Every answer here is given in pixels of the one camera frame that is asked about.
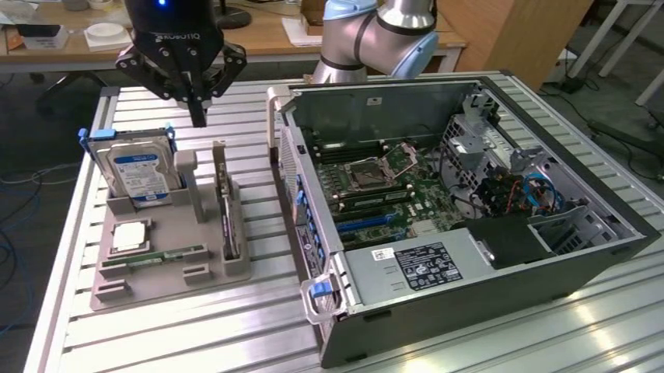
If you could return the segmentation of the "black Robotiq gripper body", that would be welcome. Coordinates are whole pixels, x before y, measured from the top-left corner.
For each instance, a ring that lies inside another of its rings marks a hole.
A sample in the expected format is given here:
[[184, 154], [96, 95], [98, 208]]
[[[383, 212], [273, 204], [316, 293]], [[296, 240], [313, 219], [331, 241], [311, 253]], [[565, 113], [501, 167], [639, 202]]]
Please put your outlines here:
[[132, 24], [132, 44], [150, 60], [160, 47], [172, 49], [200, 101], [201, 74], [224, 44], [212, 2], [125, 1], [124, 6]]

